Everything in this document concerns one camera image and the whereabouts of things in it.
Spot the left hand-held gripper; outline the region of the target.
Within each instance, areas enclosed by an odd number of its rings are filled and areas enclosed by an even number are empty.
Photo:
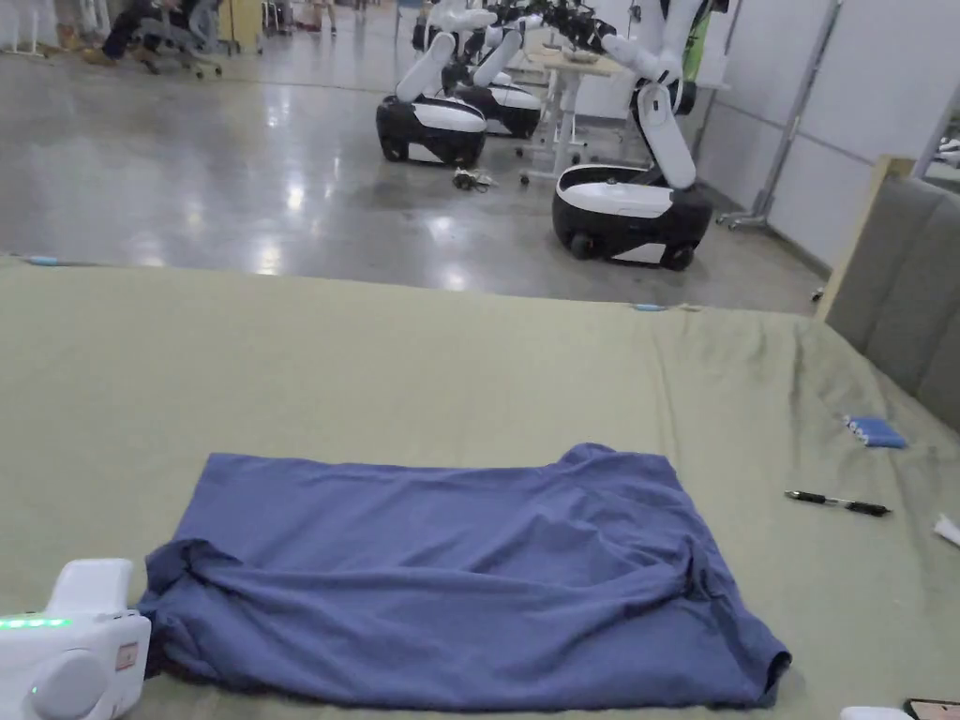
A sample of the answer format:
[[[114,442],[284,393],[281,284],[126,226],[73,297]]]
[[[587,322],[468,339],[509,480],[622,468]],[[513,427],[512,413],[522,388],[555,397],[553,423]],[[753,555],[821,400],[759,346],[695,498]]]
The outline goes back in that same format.
[[[128,607],[133,563],[79,559],[46,607],[1,619],[4,719],[117,719],[141,698],[151,623]]]

